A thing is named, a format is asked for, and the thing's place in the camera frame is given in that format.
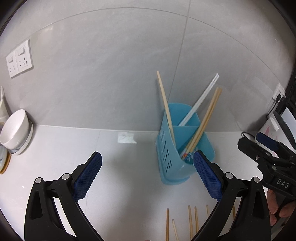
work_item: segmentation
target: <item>white countertop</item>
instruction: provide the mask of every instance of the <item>white countertop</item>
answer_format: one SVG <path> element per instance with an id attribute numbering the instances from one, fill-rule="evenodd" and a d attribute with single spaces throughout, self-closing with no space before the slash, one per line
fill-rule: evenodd
<path id="1" fill-rule="evenodd" d="M 28 197 L 37 177 L 58 179 L 85 163 L 94 151 L 102 154 L 103 165 L 86 197 L 78 203 L 104 240 L 159 241 L 165 239 L 166 208 L 174 219 L 180 240 L 190 240 L 188 205 L 194 206 L 199 226 L 207 219 L 206 205 L 212 199 L 196 173 L 183 184 L 162 184 L 155 147 L 157 132 L 129 132 L 135 143 L 118 143 L 118 131 L 35 126 L 30 145 L 13 156 L 0 175 L 0 208 L 14 230 L 24 238 Z M 262 178 L 257 164 L 237 148 L 240 132 L 211 132 L 215 163 L 239 179 Z M 56 202 L 66 230 L 74 234 Z M 230 228 L 232 214 L 224 232 Z M 175 240 L 170 222 L 170 240 Z"/>

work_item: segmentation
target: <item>textured gripper pad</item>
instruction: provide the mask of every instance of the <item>textured gripper pad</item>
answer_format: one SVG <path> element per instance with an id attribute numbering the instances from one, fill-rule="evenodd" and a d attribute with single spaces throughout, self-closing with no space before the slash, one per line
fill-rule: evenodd
<path id="1" fill-rule="evenodd" d="M 210 196 L 220 202 L 222 198 L 222 184 L 209 166 L 209 164 L 199 152 L 194 153 L 193 165 L 197 170 L 200 178 L 202 179 L 204 185 L 206 186 Z"/>
<path id="2" fill-rule="evenodd" d="M 277 151 L 279 149 L 278 144 L 275 140 L 271 139 L 270 137 L 264 135 L 261 132 L 259 132 L 256 135 L 256 140 L 261 144 L 263 144 L 264 146 L 266 146 L 271 151 Z"/>
<path id="3" fill-rule="evenodd" d="M 73 199 L 76 202 L 85 197 L 101 166 L 102 156 L 100 153 L 97 153 L 89 162 L 89 164 L 84 168 L 83 172 L 74 183 Z"/>

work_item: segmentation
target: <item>plastic utensil holder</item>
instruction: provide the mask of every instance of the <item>plastic utensil holder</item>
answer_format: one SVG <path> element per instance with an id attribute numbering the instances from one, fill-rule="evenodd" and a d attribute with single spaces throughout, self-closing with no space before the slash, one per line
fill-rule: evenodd
<path id="1" fill-rule="evenodd" d="M 176 147 L 173 144 L 172 136 L 170 134 L 166 113 L 164 113 L 160 132 L 156 138 L 156 150 L 161 181 L 164 184 L 177 185 L 188 180 L 190 175 L 196 172 L 193 164 L 188 164 L 181 160 L 179 153 L 182 152 L 195 134 L 197 128 L 200 126 L 200 120 L 197 114 L 194 113 L 186 126 L 178 126 L 192 107 L 186 104 L 170 103 L 169 109 Z M 207 138 L 206 133 L 203 133 L 197 147 L 204 153 L 209 161 L 212 161 L 215 158 L 215 151 Z"/>

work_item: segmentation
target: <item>wall switch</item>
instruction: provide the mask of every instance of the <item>wall switch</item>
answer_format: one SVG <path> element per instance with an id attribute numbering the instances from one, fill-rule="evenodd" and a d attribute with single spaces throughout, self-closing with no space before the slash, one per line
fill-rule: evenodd
<path id="1" fill-rule="evenodd" d="M 272 96 L 272 98 L 274 100 L 276 100 L 276 97 L 280 94 L 281 98 L 283 98 L 285 96 L 285 89 L 282 87 L 282 85 L 280 83 L 278 83 L 278 85 L 276 86 L 276 89 L 274 90 L 274 94 Z"/>
<path id="2" fill-rule="evenodd" d="M 15 49 L 15 57 L 17 60 L 17 67 L 20 73 L 29 68 L 32 68 L 29 40 L 26 40 Z"/>
<path id="3" fill-rule="evenodd" d="M 6 63 L 7 63 L 7 67 L 8 67 L 9 76 L 11 78 L 19 73 L 18 68 L 17 68 L 17 60 L 15 57 L 15 51 L 12 51 L 6 57 Z"/>

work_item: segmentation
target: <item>gray tile wall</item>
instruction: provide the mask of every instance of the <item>gray tile wall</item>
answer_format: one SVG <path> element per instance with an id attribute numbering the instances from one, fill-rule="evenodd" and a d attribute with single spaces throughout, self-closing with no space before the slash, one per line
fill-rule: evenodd
<path id="1" fill-rule="evenodd" d="M 25 39 L 34 68 L 10 79 L 5 57 Z M 256 130 L 295 43 L 268 0 L 27 0 L 0 37 L 0 84 L 38 124 L 156 131 L 156 70 L 169 102 L 190 105 L 219 73 L 207 131 Z"/>

